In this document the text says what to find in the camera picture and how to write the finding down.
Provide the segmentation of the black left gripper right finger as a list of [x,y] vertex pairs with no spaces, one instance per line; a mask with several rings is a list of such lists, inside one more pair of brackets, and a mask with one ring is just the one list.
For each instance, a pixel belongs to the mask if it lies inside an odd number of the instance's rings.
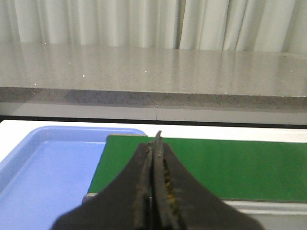
[[201,185],[158,131],[153,141],[153,187],[165,230],[260,230],[262,225]]

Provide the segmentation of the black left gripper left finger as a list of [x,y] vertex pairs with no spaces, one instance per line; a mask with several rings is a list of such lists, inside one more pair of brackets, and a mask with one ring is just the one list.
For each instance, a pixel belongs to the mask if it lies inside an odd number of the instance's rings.
[[101,192],[56,219],[53,230],[148,230],[152,150],[139,144],[124,169]]

